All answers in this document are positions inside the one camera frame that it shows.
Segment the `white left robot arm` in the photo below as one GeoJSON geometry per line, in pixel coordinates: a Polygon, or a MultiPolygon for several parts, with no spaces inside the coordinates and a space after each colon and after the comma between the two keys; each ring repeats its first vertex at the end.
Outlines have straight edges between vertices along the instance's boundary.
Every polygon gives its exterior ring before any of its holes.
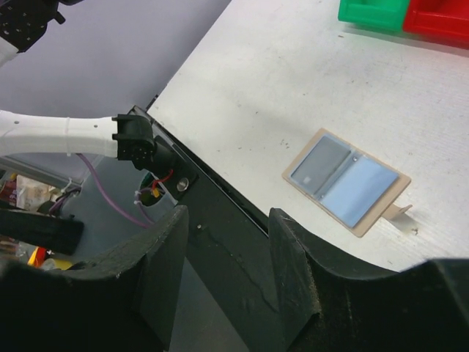
{"type": "MultiPolygon", "coordinates": [[[[47,31],[63,24],[61,1],[1,2],[1,63],[28,51],[47,31]]],[[[158,143],[151,121],[134,114],[113,117],[40,117],[1,111],[1,154],[67,153],[131,161],[155,172],[158,143]]]]}

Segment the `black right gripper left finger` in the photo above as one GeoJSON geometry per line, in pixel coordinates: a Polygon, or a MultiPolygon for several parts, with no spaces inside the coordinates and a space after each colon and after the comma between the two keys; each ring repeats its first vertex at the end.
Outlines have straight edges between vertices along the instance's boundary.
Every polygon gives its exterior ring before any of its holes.
{"type": "Polygon", "coordinates": [[[1,261],[3,351],[167,351],[188,209],[66,271],[1,261]]]}

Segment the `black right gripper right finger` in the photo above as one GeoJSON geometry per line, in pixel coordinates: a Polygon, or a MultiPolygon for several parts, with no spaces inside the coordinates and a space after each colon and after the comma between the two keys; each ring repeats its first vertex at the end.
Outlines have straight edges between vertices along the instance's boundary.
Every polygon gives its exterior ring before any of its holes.
{"type": "Polygon", "coordinates": [[[288,351],[466,351],[468,261],[433,259],[394,272],[269,214],[283,343],[288,351]]]}

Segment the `beige leather card holder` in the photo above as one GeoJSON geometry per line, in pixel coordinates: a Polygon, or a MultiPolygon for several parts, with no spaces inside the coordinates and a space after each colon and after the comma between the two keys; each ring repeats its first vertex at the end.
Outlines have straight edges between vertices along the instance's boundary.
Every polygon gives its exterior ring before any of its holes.
{"type": "Polygon", "coordinates": [[[395,204],[411,184],[409,176],[324,128],[314,134],[282,177],[358,238],[363,237],[378,219],[392,222],[413,207],[395,204]],[[351,153],[325,185],[310,195],[292,181],[291,174],[323,136],[347,145],[351,153]]]}

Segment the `grey credit card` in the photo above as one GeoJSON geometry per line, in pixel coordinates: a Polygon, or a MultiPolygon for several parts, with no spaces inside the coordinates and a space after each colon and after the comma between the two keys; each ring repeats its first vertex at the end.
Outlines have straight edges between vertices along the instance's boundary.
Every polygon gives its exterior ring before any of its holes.
{"type": "Polygon", "coordinates": [[[292,181],[306,193],[316,194],[351,153],[350,147],[323,136],[292,172],[292,181]]]}

